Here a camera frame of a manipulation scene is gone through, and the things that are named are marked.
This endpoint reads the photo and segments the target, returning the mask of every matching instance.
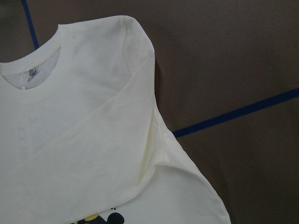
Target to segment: crew neck collar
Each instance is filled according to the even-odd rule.
[[[0,63],[0,90],[12,100],[29,103],[39,101],[53,92],[65,76],[71,57],[71,38],[69,24],[58,24],[55,34],[40,48],[29,55],[8,63]],[[55,68],[47,79],[36,87],[22,90],[10,84],[3,74],[17,74],[37,67],[48,60],[58,49],[60,54]]]

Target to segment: graphic print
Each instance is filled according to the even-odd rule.
[[[109,215],[107,222],[98,214],[81,219],[74,224],[124,224],[125,219],[120,213],[114,212]]]

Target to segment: dark background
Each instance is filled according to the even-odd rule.
[[[299,1],[28,0],[40,45],[58,24],[136,18],[156,53],[171,131],[299,88]],[[20,0],[0,1],[0,61],[35,50]],[[178,138],[232,224],[299,223],[299,98]]]

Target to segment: blue tape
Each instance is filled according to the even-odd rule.
[[[22,0],[22,4],[23,4],[23,8],[24,8],[24,11],[25,11],[25,14],[26,14],[27,23],[28,23],[28,26],[29,26],[29,29],[30,29],[30,33],[31,33],[31,37],[32,37],[34,47],[35,47],[35,49],[38,49],[39,45],[38,45],[36,33],[35,33],[35,30],[34,30],[33,22],[32,22],[32,19],[31,19],[31,15],[30,15],[28,4],[27,4],[26,0]]]
[[[212,126],[224,123],[226,121],[233,120],[233,119],[242,117],[244,115],[257,112],[257,111],[262,110],[264,108],[283,103],[285,101],[288,101],[288,100],[291,100],[291,99],[294,99],[294,98],[297,98],[297,97],[299,97],[299,88],[295,89],[295,90],[292,90],[292,91],[289,91],[289,92],[285,92],[283,94],[280,94],[280,95],[277,95],[277,96],[274,96],[274,97],[271,97],[269,99],[262,100],[260,102],[251,104],[249,106],[246,106],[246,107],[243,107],[243,108],[240,108],[240,109],[237,109],[235,111],[225,113],[223,115],[220,115],[218,117],[200,122],[198,124],[195,124],[195,125],[192,125],[192,126],[174,131],[173,135],[176,138],[179,138],[179,137],[182,137],[182,136],[192,134],[194,132],[206,129],[208,127],[212,127]]]

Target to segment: white fabric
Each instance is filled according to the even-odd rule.
[[[124,15],[60,24],[36,51],[0,63],[4,223],[68,224],[115,206],[128,224],[230,223],[158,111],[154,63]]]

